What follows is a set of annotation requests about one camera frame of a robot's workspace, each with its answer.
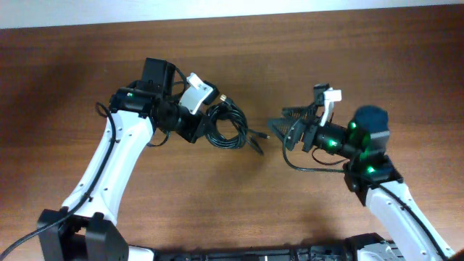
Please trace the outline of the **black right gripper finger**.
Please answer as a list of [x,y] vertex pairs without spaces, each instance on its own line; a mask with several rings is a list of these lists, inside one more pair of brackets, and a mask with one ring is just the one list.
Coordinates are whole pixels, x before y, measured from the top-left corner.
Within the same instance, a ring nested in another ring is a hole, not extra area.
[[281,113],[285,118],[306,118],[315,114],[315,105],[311,104],[306,107],[284,107]]
[[271,118],[267,120],[267,127],[276,137],[286,145],[295,145],[301,138],[301,125],[290,117]]

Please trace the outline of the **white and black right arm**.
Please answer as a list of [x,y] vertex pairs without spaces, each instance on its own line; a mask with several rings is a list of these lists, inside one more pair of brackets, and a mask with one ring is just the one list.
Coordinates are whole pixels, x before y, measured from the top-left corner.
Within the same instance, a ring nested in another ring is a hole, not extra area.
[[348,189],[379,220],[406,260],[458,260],[455,252],[422,213],[389,156],[387,111],[375,106],[356,110],[346,127],[325,123],[318,106],[287,107],[267,121],[282,152],[299,142],[304,151],[321,149],[346,159],[340,173]]

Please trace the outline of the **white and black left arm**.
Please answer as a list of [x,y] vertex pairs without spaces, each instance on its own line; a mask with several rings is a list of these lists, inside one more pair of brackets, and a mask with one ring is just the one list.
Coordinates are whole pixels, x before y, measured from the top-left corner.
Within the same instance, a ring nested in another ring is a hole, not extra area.
[[107,124],[83,177],[58,211],[44,210],[38,224],[45,260],[154,260],[155,251],[131,246],[116,228],[120,203],[142,151],[156,130],[175,132],[189,143],[207,127],[202,105],[219,91],[191,73],[182,75],[182,92],[173,93],[180,70],[148,58],[140,79],[119,88],[103,108]]

